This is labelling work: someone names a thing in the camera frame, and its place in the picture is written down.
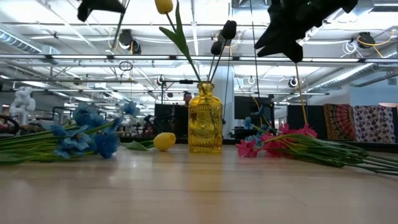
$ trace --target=black monitor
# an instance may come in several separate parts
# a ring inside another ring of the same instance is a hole
[[[253,113],[258,112],[258,106],[254,101],[253,97],[250,96],[235,96],[235,119],[245,119],[246,117],[251,117],[252,123],[255,125],[260,124],[260,115],[253,115]],[[272,126],[274,126],[274,103],[270,98],[258,98],[255,97],[259,106],[264,108],[264,116],[268,121],[272,121]]]

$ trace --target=black flower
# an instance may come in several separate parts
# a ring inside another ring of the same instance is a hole
[[[223,30],[221,31],[221,35],[226,40],[232,40],[236,36],[236,22],[235,21],[226,21],[224,24]]]

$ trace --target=colorful fabric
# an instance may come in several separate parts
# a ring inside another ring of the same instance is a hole
[[[355,140],[354,123],[350,105],[323,105],[326,130],[330,140]]]
[[[356,140],[395,143],[392,110],[384,106],[355,106]]]

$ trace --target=yellow tulip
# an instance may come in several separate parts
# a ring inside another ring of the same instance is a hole
[[[173,11],[172,0],[155,0],[157,11],[160,14],[166,14]]]
[[[167,151],[175,144],[173,133],[160,133],[154,139],[155,148],[160,151]]]

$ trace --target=duct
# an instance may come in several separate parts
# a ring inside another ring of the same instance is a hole
[[[385,55],[384,58],[396,58],[397,46],[398,45],[394,44],[386,50],[382,50],[381,54]],[[381,68],[382,67],[376,63],[365,63],[355,66],[353,68],[344,68],[310,85],[307,91],[319,90],[320,88],[332,88],[336,86],[342,86],[359,78],[373,74]]]

